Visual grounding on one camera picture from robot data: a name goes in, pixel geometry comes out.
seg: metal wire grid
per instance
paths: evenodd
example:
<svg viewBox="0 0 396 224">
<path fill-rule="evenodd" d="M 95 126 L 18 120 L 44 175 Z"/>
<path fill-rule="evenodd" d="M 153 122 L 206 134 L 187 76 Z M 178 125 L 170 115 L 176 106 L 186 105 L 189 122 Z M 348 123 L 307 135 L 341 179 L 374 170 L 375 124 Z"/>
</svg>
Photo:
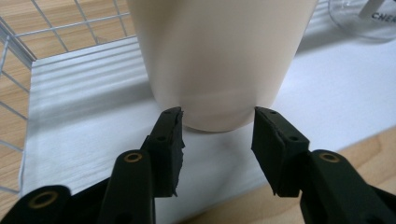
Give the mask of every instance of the metal wire grid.
<svg viewBox="0 0 396 224">
<path fill-rule="evenodd" d="M 98 21 L 114 20 L 114 19 L 119 19 L 123 35 L 124 35 L 124 37 L 128 37 L 127 31 L 125 28 L 126 26 L 125 26 L 122 18 L 129 16 L 129 12 L 120 13 L 120 7 L 119 7 L 119 3 L 117 0 L 113 0 L 113 5 L 114 5 L 115 10 L 117 11 L 117 15 L 101 17 L 101 18 L 92 19 L 92 20 L 87 19 L 87 16 L 86 16 L 80 2 L 78 0 L 74 0 L 74 4 L 76 5 L 78 12 L 80 13 L 83 21 L 70 23 L 70 24 L 66 24 L 66 25 L 60 25 L 60 26 L 54 26 L 50 22 L 50 20 L 44 13 L 43 9 L 40 8 L 40 6 L 38 5 L 36 0 L 31 0 L 31 3 L 34 5 L 37 12 L 41 15 L 42 19 L 46 22 L 46 24 L 48 25 L 48 28 L 41 29 L 41 30 L 35 30 L 32 32 L 16 34 L 13 31 L 13 29 L 11 28 L 11 26 L 8 25 L 7 22 L 0 16 L 0 40 L 3 43 L 3 51 L 2 51 L 2 55 L 1 55 L 2 57 L 0 59 L 0 71 L 1 71 L 0 77 L 3 76 L 5 78 L 7 78 L 15 85 L 15 88 L 19 88 L 22 91 L 26 92 L 27 94 L 29 94 L 28 88 L 26 88 L 17 79 L 15 79 L 12 76 L 12 74 L 9 74 L 8 72 L 6 72 L 4 70 L 5 64 L 7 63 L 6 57 L 10 51 L 12 51 L 13 55 L 15 55 L 18 58 L 18 60 L 24 66 L 26 66 L 27 69 L 29 69 L 29 71 L 32 69 L 32 63 L 37 59 L 37 57 L 22 41 L 23 37 L 29 36 L 29 35 L 37 35 L 37 34 L 41 34 L 41 33 L 53 32 L 53 34 L 56 36 L 57 41 L 61 44 L 64 51 L 69 52 L 71 50 L 66 46 L 66 44 L 64 43 L 64 40 L 58 34 L 59 33 L 58 31 L 60 29 L 85 25 L 85 26 L 87 26 L 88 31 L 89 31 L 95 45 L 99 45 L 101 43 L 98 40 L 98 38 L 96 37 L 95 31 L 92 29 L 92 23 L 98 22 Z M 23 120 L 25 123 L 28 120 L 28 118 L 26 116 L 24 116 L 22 113 L 20 113 L 17 109 L 13 108 L 12 106 L 6 104 L 3 101 L 0 101 L 0 106 L 3 107 L 4 109 L 6 109 L 7 111 L 11 112 L 12 114 L 16 115 L 19 119 Z M 5 146 L 5 147 L 9 148 L 10 150 L 14 150 L 19 153 L 23 153 L 23 148 L 17 147 L 15 145 L 13 145 L 12 143 L 9 143 L 8 141 L 1 139 L 1 136 L 0 136 L 0 145 Z M 22 169 L 20 169 L 20 174 L 19 174 L 19 185 L 21 185 L 21 172 L 22 172 Z M 6 191 L 6 192 L 12 193 L 12 194 L 19 193 L 19 191 L 16 189 L 3 187 L 1 185 L 2 184 L 0 183 L 0 190 L 2 190 L 2 191 Z"/>
</svg>

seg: light wood table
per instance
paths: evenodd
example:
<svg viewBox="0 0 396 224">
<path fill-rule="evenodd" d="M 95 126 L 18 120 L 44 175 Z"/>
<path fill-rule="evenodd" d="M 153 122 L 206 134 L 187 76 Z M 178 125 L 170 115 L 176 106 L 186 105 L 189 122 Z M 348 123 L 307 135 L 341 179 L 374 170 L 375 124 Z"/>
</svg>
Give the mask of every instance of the light wood table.
<svg viewBox="0 0 396 224">
<path fill-rule="evenodd" d="M 339 153 L 370 185 L 396 194 L 396 127 L 372 136 Z M 199 223 L 304 223 L 299 198 L 273 196 L 269 185 L 255 189 L 186 220 Z"/>
</svg>

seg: black plastic part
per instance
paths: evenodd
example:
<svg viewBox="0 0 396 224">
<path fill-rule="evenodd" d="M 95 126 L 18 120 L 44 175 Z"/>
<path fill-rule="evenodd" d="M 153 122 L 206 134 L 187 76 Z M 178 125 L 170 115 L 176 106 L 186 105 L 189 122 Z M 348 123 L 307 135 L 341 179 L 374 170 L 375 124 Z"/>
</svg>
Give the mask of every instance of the black plastic part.
<svg viewBox="0 0 396 224">
<path fill-rule="evenodd" d="M 297 197 L 309 140 L 274 110 L 255 107 L 252 150 L 274 194 Z"/>
<path fill-rule="evenodd" d="M 73 195 L 65 209 L 64 223 L 96 223 L 109 178 Z"/>
<path fill-rule="evenodd" d="M 46 186 L 21 198 L 1 224 L 52 224 L 64 219 L 70 190 L 64 186 Z"/>
<path fill-rule="evenodd" d="M 98 224 L 155 223 L 150 156 L 131 150 L 117 157 Z"/>
<path fill-rule="evenodd" d="M 371 186 L 341 155 L 327 150 L 315 150 L 310 154 L 308 169 L 314 189 L 303 189 L 303 196 L 318 198 L 326 213 L 326 220 L 313 223 L 396 223 L 396 216 L 377 196 Z M 322 214 L 318 203 L 307 201 L 303 209 L 306 223 L 313 214 Z"/>
<path fill-rule="evenodd" d="M 151 157 L 154 197 L 177 195 L 176 187 L 183 163 L 182 116 L 180 107 L 163 111 L 141 147 Z"/>
<path fill-rule="evenodd" d="M 384 204 L 393 212 L 396 216 L 396 195 L 393 195 L 389 192 L 386 192 L 382 189 L 378 189 L 372 186 L 372 189 L 375 191 L 376 195 L 382 200 Z"/>
</svg>

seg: white cup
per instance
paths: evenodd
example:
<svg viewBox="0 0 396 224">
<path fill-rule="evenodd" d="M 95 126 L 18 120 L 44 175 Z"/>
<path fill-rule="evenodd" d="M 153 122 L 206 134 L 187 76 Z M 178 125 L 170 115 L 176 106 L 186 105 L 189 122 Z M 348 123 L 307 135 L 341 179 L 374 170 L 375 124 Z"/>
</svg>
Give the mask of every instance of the white cup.
<svg viewBox="0 0 396 224">
<path fill-rule="evenodd" d="M 156 101 L 225 132 L 269 107 L 317 0 L 128 0 Z"/>
</svg>

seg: wooden surface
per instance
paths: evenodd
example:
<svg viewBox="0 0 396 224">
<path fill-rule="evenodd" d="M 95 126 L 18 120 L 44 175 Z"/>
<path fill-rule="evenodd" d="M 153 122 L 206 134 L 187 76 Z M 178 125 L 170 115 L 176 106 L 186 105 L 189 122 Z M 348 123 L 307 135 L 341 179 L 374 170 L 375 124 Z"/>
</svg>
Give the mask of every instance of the wooden surface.
<svg viewBox="0 0 396 224">
<path fill-rule="evenodd" d="M 370 185 L 396 194 L 396 127 L 340 151 Z M 199 223 L 304 223 L 299 199 L 273 196 L 266 185 L 201 215 L 184 224 Z"/>
<path fill-rule="evenodd" d="M 88 19 L 114 15 L 112 1 L 79 1 Z M 71 0 L 37 0 L 49 20 L 56 25 L 82 21 Z M 118 1 L 120 11 L 127 11 L 125 1 Z M 17 34 L 48 28 L 34 9 L 30 0 L 0 1 L 0 16 Z M 128 35 L 134 33 L 131 18 L 123 18 Z M 123 37 L 118 20 L 97 22 L 92 26 L 95 38 L 107 42 Z M 59 32 L 69 49 L 92 46 L 94 39 L 86 26 L 64 29 Z M 53 33 L 31 35 L 23 38 L 38 58 L 64 53 Z M 6 59 L 5 71 L 27 89 L 30 87 L 30 72 L 13 55 Z M 0 100 L 27 115 L 28 95 L 13 83 L 0 77 Z M 0 107 L 0 139 L 23 148 L 25 122 Z M 368 183 L 396 194 L 396 127 L 367 139 L 342 151 Z M 0 185 L 18 189 L 18 172 L 21 153 L 0 147 Z M 0 191 L 0 219 L 17 200 L 17 196 Z M 298 199 L 280 199 L 272 195 L 268 186 L 255 189 L 245 195 L 218 205 L 207 212 L 192 217 L 184 223 L 303 223 Z"/>
</svg>

